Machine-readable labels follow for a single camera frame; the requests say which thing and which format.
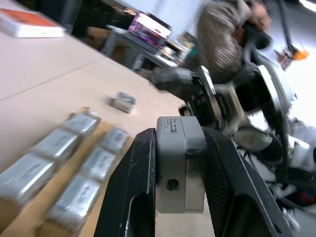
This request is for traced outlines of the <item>black stand with orange part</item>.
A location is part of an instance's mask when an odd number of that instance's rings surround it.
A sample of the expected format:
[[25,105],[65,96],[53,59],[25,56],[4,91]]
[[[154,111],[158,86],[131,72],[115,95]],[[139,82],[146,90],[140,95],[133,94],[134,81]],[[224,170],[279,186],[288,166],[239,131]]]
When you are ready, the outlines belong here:
[[279,15],[282,23],[286,47],[283,51],[275,51],[275,53],[277,54],[277,60],[280,66],[284,71],[286,71],[293,61],[304,60],[309,56],[309,53],[306,50],[300,51],[293,45],[286,17],[285,2],[284,0],[276,0],[276,3],[278,6]]

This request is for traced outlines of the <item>white box with orange top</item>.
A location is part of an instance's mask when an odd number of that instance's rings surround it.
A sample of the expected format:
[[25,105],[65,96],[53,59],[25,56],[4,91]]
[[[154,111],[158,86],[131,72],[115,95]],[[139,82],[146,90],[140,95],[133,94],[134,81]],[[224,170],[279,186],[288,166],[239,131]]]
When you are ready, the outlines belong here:
[[61,38],[65,29],[40,13],[0,7],[0,30],[16,38]]

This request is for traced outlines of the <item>person in checked shirt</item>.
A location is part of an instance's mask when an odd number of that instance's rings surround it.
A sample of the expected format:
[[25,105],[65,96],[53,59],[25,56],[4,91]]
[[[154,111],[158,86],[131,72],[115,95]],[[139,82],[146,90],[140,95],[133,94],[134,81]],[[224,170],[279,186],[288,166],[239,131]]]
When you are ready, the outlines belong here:
[[207,0],[203,7],[197,24],[198,58],[214,84],[227,83],[240,71],[245,23],[261,32],[270,27],[261,0]]

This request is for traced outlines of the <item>cardboard divider tray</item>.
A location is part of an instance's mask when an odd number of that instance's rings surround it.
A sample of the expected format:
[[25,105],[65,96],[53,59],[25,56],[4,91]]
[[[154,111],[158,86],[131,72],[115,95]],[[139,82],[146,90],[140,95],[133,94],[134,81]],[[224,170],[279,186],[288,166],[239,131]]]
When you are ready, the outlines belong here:
[[[20,158],[32,145],[52,130],[35,115],[17,117],[1,114],[0,119],[0,170],[9,167]],[[124,148],[127,152],[133,138],[141,130],[138,124],[132,123],[128,115],[119,114],[117,120],[103,116],[95,132],[79,146],[72,157],[56,172],[44,188],[31,200],[13,221],[0,233],[0,237],[40,237],[40,230],[51,207],[57,202],[66,187],[78,173],[95,145],[112,127],[120,127],[130,137]]]

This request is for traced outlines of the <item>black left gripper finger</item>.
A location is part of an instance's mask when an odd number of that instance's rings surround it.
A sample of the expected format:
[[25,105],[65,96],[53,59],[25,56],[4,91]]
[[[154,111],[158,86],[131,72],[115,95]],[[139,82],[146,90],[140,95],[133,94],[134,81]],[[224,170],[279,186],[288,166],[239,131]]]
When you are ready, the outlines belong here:
[[196,89],[192,73],[181,67],[162,69],[150,76],[150,82],[158,90],[169,93],[192,93]]
[[294,237],[260,174],[223,133],[203,127],[205,191],[215,237]]
[[136,135],[110,176],[93,237],[155,237],[156,131]]

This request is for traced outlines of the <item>silver and white robot torso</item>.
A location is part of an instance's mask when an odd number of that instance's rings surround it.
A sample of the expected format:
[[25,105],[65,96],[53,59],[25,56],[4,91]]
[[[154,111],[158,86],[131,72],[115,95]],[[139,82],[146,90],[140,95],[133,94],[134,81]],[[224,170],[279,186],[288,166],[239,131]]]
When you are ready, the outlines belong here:
[[316,128],[292,116],[296,96],[280,68],[260,66],[260,70],[261,83],[278,101],[280,118],[264,107],[270,128],[261,131],[243,126],[234,139],[250,160],[255,157],[275,174],[273,194],[286,216],[294,218],[294,211],[300,210],[316,219]]

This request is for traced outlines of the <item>brown cardboard box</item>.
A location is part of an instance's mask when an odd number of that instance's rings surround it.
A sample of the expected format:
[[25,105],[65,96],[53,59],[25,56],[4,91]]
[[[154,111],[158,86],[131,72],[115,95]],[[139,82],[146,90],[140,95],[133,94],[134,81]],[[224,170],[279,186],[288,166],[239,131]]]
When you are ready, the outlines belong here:
[[96,27],[88,27],[87,28],[87,36],[88,36],[88,45],[93,47],[94,49],[101,50],[111,35],[111,30],[96,28]]

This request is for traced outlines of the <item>open laptop with bright screen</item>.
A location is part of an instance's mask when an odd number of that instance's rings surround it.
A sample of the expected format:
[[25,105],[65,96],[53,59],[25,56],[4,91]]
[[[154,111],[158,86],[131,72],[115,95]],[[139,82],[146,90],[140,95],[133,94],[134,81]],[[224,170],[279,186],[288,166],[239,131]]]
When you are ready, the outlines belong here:
[[153,47],[162,48],[171,35],[172,27],[151,13],[138,11],[128,32]]

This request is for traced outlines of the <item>grey metal background table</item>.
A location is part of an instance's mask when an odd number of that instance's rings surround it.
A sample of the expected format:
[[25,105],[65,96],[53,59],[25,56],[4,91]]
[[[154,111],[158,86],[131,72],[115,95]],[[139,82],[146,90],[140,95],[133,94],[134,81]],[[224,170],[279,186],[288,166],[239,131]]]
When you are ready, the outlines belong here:
[[119,43],[122,43],[123,45],[132,49],[134,52],[133,56],[127,55],[125,60],[127,63],[125,64],[125,66],[132,71],[138,70],[142,66],[144,58],[153,62],[160,68],[178,67],[175,62],[164,59],[158,53],[153,54],[143,48],[140,44],[137,44],[128,35],[127,30],[112,25],[107,25],[107,27],[111,30],[111,34],[101,49],[101,53],[106,57],[112,58],[115,48],[118,46]]

